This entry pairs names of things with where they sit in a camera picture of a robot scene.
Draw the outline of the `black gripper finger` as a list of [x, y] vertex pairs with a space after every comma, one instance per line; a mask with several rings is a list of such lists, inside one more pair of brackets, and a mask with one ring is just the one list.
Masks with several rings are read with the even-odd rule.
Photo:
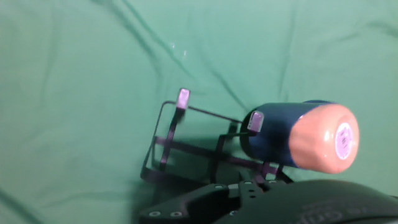
[[143, 210], [139, 224], [210, 224], [240, 207], [238, 184], [210, 184]]

